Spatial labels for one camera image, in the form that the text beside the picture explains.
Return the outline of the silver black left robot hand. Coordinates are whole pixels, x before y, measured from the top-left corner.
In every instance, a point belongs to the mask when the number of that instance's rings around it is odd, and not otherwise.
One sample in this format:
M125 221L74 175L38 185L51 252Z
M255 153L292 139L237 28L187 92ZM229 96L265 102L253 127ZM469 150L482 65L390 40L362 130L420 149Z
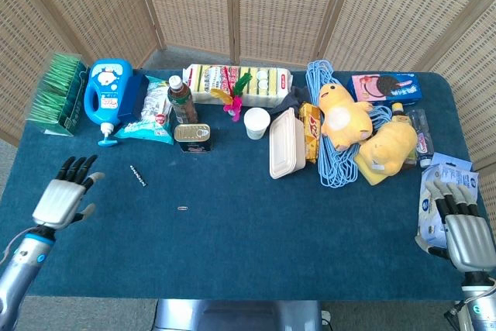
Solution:
M89 218L96 210L95 203L79 211L79 206L89 188L105 177L102 172L89 174L96 154L90 157L69 157L50 181L32 214L38 226L64 229L74 222Z

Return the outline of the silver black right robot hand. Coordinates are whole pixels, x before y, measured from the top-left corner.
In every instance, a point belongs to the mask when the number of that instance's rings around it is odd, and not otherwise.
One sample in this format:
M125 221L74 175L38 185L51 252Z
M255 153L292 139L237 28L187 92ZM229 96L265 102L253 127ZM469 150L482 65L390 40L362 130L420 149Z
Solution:
M460 272L495 269L495 245L486 220L480 216L477 198L463 184L427 181L429 201L439 215L436 231L444 236L440 246L418 233L415 242L428 254L449 260Z

